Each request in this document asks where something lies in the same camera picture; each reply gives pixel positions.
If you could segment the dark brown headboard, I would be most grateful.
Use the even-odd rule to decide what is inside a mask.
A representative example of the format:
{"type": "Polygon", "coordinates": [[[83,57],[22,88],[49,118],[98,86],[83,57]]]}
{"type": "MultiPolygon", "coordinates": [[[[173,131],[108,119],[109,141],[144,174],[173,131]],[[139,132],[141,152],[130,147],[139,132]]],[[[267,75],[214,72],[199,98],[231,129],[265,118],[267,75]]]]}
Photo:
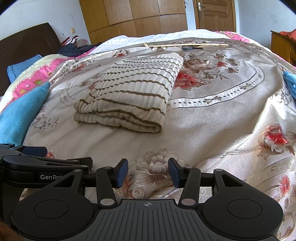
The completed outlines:
{"type": "Polygon", "coordinates": [[[61,48],[55,31],[49,23],[27,28],[0,41],[1,95],[8,89],[10,80],[7,67],[40,54],[55,54],[61,48]]]}

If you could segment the wooden door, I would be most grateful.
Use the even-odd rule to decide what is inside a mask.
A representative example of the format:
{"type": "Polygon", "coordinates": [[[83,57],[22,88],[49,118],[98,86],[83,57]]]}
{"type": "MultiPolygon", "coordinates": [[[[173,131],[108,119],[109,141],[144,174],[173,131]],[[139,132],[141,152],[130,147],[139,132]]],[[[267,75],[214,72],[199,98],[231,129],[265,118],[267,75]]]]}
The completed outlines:
{"type": "Polygon", "coordinates": [[[234,0],[193,1],[196,28],[236,32],[234,0]]]}

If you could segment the floral beige bedspread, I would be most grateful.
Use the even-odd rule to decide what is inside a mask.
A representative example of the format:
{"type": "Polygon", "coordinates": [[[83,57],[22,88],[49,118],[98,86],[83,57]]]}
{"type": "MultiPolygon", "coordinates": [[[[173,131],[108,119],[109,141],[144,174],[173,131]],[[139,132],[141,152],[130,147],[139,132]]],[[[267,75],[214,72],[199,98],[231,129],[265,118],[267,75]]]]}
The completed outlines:
{"type": "Polygon", "coordinates": [[[126,158],[128,174],[115,191],[119,200],[178,200],[170,158],[202,172],[224,169],[277,201],[283,220],[276,237],[295,240],[295,100],[282,77],[295,69],[258,44],[227,43],[192,51],[132,45],[66,61],[52,74],[24,144],[46,147],[50,158],[90,156],[94,169],[126,158]],[[74,104],[87,94],[102,89],[103,98],[116,103],[114,96],[123,92],[119,81],[143,81],[119,68],[120,75],[103,83],[111,65],[170,52],[184,62],[159,133],[75,121],[74,104]]]}

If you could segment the dark navy clothes pile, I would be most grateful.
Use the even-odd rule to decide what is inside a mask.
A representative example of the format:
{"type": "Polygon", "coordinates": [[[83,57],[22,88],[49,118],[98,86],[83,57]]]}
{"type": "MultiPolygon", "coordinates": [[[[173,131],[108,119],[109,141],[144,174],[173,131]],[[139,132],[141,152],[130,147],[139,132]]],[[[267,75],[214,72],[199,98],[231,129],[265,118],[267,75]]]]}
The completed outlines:
{"type": "Polygon", "coordinates": [[[95,45],[85,45],[82,47],[77,47],[75,44],[67,44],[63,47],[61,47],[58,51],[57,54],[61,54],[67,57],[77,57],[79,55],[82,55],[86,53],[89,50],[92,50],[93,48],[101,45],[102,42],[99,42],[95,45]]]}

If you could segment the wooden wardrobe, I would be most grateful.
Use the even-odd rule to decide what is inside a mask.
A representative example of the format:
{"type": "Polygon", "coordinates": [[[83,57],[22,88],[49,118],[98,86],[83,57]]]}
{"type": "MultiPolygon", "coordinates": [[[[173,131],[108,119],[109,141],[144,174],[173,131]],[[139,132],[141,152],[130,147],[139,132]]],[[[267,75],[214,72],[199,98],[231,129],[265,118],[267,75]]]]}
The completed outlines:
{"type": "Polygon", "coordinates": [[[187,30],[184,1],[81,0],[92,44],[113,37],[143,37],[187,30]]]}

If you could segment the cream brown-striped ribbed sweater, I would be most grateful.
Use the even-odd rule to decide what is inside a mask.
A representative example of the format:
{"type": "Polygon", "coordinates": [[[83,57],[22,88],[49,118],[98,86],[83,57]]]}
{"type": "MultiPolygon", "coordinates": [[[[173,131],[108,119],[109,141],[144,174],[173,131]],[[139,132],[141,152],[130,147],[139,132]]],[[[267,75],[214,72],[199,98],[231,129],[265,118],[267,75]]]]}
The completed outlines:
{"type": "Polygon", "coordinates": [[[74,104],[75,121],[160,132],[182,65],[177,53],[114,62],[99,84],[74,104]]]}

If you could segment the small dark blue object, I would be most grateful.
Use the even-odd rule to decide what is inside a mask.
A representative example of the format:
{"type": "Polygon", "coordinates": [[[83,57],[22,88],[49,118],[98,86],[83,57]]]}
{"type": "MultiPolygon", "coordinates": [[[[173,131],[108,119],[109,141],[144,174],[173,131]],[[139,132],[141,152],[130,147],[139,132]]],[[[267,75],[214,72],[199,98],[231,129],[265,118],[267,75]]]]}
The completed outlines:
{"type": "Polygon", "coordinates": [[[191,50],[196,50],[196,49],[203,50],[203,47],[201,47],[201,46],[182,46],[181,49],[183,51],[191,51],[191,50]]]}

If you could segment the orange red cloth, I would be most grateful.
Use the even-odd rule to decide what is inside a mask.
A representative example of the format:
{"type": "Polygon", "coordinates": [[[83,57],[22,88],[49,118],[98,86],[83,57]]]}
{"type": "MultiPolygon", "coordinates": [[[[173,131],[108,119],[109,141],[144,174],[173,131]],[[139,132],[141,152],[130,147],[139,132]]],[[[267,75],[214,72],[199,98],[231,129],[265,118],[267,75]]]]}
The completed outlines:
{"type": "Polygon", "coordinates": [[[296,40],[296,29],[294,29],[291,32],[280,31],[280,34],[296,40]]]}

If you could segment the wooden desk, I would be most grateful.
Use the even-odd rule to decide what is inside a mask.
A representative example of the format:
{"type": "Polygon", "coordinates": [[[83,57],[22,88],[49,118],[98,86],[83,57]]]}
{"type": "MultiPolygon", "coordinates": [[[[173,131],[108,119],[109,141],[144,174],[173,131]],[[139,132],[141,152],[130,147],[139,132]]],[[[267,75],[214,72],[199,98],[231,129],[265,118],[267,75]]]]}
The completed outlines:
{"type": "Polygon", "coordinates": [[[295,66],[295,39],[271,31],[271,51],[295,66]]]}

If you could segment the blue folded garment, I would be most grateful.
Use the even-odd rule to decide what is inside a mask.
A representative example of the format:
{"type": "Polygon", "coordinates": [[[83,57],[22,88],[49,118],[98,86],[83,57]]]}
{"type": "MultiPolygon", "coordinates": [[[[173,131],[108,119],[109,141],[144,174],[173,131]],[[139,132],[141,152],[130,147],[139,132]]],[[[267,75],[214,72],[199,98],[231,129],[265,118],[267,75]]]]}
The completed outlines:
{"type": "Polygon", "coordinates": [[[296,75],[288,71],[283,72],[283,78],[292,97],[296,99],[296,75]]]}

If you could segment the pink cartoon print quilt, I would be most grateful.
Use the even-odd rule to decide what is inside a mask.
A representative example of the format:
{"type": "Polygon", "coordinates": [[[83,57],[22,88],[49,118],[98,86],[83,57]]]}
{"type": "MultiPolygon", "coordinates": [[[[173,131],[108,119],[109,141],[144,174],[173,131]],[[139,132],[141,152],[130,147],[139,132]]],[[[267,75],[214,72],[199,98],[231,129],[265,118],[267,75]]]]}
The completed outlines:
{"type": "Polygon", "coordinates": [[[34,88],[47,82],[59,65],[67,60],[75,59],[62,54],[50,54],[39,59],[23,71],[16,80],[10,84],[1,99],[1,111],[10,103],[24,96],[34,88]]]}

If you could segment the red white striped garment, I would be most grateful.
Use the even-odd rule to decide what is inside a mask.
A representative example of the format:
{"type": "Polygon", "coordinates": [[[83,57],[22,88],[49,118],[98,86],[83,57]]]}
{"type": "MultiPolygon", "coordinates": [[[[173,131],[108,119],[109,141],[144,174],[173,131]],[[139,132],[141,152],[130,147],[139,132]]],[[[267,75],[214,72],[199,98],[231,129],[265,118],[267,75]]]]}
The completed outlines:
{"type": "Polygon", "coordinates": [[[77,40],[79,40],[80,37],[75,35],[75,36],[71,36],[71,37],[67,37],[62,43],[61,46],[65,46],[68,44],[74,44],[77,40]]]}

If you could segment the blue pillow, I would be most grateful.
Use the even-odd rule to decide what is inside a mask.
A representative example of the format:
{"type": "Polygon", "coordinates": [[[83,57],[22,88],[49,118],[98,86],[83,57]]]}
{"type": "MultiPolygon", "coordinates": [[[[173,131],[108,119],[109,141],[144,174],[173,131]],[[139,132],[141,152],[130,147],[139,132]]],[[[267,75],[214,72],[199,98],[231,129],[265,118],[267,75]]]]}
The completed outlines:
{"type": "Polygon", "coordinates": [[[43,57],[40,54],[37,54],[36,56],[29,58],[25,61],[8,66],[6,71],[7,71],[7,75],[10,80],[10,83],[13,83],[23,71],[28,69],[31,65],[33,65],[35,62],[37,62],[41,58],[43,57]]]}

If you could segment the long bamboo stick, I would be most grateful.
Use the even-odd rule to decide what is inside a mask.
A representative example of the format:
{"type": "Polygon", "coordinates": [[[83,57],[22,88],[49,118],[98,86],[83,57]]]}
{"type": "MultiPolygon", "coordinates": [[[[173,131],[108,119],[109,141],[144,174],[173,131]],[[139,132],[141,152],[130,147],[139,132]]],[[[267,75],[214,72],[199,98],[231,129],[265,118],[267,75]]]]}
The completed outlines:
{"type": "Polygon", "coordinates": [[[191,44],[166,44],[166,45],[150,45],[148,43],[144,43],[145,47],[148,48],[162,48],[162,47],[189,47],[189,46],[193,46],[193,47],[206,47],[206,46],[219,46],[219,47],[228,47],[228,44],[223,44],[223,43],[219,43],[219,44],[211,44],[211,43],[191,43],[191,44]]]}

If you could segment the white textured blanket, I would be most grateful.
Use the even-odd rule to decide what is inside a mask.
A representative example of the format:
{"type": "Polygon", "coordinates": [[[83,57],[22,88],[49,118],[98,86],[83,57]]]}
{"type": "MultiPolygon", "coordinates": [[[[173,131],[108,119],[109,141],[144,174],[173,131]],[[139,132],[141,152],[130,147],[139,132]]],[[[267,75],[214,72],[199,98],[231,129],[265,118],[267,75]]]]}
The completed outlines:
{"type": "Polygon", "coordinates": [[[148,35],[144,37],[128,37],[126,35],[120,35],[103,42],[96,48],[92,49],[90,54],[97,54],[101,52],[121,49],[126,46],[144,44],[144,43],[150,43],[150,42],[162,42],[162,41],[177,40],[182,38],[219,39],[224,37],[225,35],[221,33],[212,32],[205,29],[185,30],[185,31],[168,33],[168,34],[148,35]]]}

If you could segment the blue fuzzy blanket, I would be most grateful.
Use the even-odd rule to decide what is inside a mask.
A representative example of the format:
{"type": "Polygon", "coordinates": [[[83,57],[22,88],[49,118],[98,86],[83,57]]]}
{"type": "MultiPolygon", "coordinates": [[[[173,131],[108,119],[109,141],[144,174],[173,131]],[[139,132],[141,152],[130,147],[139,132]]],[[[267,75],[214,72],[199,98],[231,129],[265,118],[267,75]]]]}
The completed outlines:
{"type": "Polygon", "coordinates": [[[34,88],[13,101],[1,113],[1,143],[21,145],[30,124],[39,113],[48,95],[50,83],[34,88]]]}

